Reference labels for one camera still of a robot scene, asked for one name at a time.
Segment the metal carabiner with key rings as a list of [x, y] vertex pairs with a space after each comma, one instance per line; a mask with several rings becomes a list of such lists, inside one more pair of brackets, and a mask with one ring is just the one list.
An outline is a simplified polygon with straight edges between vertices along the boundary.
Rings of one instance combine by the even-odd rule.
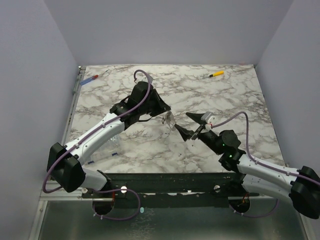
[[161, 119], [161, 123], [163, 125], [166, 125], [171, 131], [174, 131], [176, 129], [176, 120], [171, 111], [166, 112], [165, 116], [163, 116]]

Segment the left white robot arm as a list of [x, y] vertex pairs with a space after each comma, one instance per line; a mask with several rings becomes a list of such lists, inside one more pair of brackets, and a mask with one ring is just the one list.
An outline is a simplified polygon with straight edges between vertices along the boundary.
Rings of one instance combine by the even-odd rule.
[[68, 193], [84, 187], [106, 197], [111, 190], [110, 179], [101, 171], [84, 169], [83, 165], [104, 143], [139, 122], [142, 115], [156, 117], [170, 110], [152, 85], [138, 82], [131, 94], [113, 105], [89, 131], [65, 145], [57, 142], [51, 146], [47, 175]]

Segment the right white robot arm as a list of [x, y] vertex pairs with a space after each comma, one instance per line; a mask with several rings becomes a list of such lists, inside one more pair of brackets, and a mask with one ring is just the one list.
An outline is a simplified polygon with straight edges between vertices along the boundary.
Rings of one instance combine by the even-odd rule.
[[212, 130], [215, 116], [210, 111], [188, 112], [187, 116], [199, 127], [193, 131], [175, 124], [182, 139], [200, 140], [220, 156], [219, 162], [224, 169], [243, 176], [229, 184], [234, 195], [248, 192], [289, 201], [300, 214], [319, 219], [320, 177], [312, 168], [280, 166], [252, 156], [248, 149], [241, 150], [241, 141], [233, 130], [223, 130], [219, 134]]

